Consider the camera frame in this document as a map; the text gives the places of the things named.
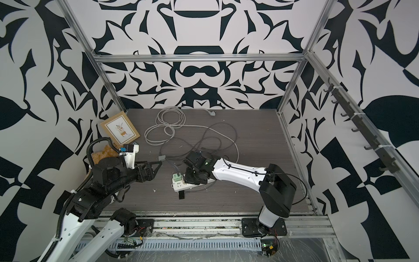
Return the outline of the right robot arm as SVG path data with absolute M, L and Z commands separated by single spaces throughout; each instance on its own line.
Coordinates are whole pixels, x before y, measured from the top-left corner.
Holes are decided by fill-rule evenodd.
M 297 186 L 275 164 L 267 168 L 249 167 L 219 156 L 205 157 L 199 151 L 189 153 L 183 163 L 187 166 L 184 175 L 186 183 L 206 184 L 210 178 L 214 178 L 258 192 L 264 205 L 254 225 L 260 235 L 268 234 L 280 219 L 290 216 Z

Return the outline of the white power strip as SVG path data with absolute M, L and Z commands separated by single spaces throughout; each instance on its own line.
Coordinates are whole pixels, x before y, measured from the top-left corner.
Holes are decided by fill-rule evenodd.
M 191 184 L 191 183 L 186 183 L 184 180 L 184 177 L 182 178 L 182 181 L 180 182 L 173 182 L 172 179 L 172 188 L 175 192 L 179 192 L 179 191 L 185 191 L 185 190 L 190 190 L 192 188 L 198 187 L 198 186 L 208 186 L 211 183 L 214 183 L 215 180 L 214 179 L 209 179 L 207 184 Z

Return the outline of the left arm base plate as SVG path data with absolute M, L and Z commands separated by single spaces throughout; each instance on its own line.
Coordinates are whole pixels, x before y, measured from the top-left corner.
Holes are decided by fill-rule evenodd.
M 126 237 L 145 237 L 153 233 L 155 220 L 153 219 L 132 219 L 125 226 L 124 236 Z

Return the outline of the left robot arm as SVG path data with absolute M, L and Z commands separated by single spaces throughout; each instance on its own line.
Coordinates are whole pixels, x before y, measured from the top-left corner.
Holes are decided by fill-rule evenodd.
M 65 201 L 55 236 L 39 257 L 40 262 L 95 262 L 118 238 L 137 233 L 135 214 L 120 208 L 85 247 L 74 253 L 108 205 L 123 202 L 132 183 L 156 177 L 162 162 L 137 161 L 138 151 L 137 144 L 117 148 L 108 137 L 98 138 L 87 146 L 89 174 Z

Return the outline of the grey USB cable green charger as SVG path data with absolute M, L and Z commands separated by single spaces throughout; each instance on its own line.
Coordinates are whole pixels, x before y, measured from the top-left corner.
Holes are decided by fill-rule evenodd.
M 221 138 L 209 135 L 207 131 L 178 132 L 173 137 L 160 138 L 157 143 L 160 147 L 159 154 L 165 156 L 165 160 L 178 175 L 183 173 L 182 161 L 190 152 L 215 153 L 222 147 Z

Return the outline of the green USB wall charger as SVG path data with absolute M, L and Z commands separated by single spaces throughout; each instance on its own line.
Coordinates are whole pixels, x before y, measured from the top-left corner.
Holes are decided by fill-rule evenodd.
M 183 176 L 181 174 L 173 174 L 172 179 L 173 182 L 180 182 L 182 181 Z

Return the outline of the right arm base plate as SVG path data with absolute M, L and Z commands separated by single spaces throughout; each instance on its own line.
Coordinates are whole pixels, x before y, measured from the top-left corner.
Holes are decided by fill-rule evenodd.
M 286 236 L 288 234 L 285 220 L 279 218 L 273 227 L 265 226 L 257 218 L 241 219 L 241 234 L 245 238 L 262 238 L 266 235 Z

